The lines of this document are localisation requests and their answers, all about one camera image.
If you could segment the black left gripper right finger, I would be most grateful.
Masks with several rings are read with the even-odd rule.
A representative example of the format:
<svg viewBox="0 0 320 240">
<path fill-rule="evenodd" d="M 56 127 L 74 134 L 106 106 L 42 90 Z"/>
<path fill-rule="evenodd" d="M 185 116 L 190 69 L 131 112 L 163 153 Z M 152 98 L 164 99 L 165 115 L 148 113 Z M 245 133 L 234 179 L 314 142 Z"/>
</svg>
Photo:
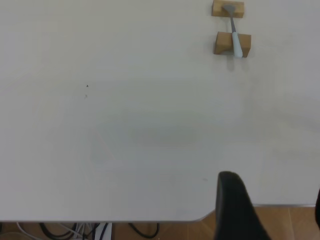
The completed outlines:
<svg viewBox="0 0 320 240">
<path fill-rule="evenodd" d="M 314 217 L 315 217 L 315 222 L 318 228 L 320 229 L 320 190 L 318 191 L 318 195 L 315 203 Z"/>
</svg>

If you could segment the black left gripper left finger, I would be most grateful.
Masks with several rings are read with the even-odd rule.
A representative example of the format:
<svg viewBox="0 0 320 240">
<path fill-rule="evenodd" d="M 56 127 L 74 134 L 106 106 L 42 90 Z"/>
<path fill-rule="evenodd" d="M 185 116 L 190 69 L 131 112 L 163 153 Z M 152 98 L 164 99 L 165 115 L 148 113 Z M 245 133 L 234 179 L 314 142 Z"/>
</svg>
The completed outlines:
<svg viewBox="0 0 320 240">
<path fill-rule="evenodd" d="M 238 174 L 222 171 L 217 178 L 215 240 L 269 240 Z"/>
</svg>

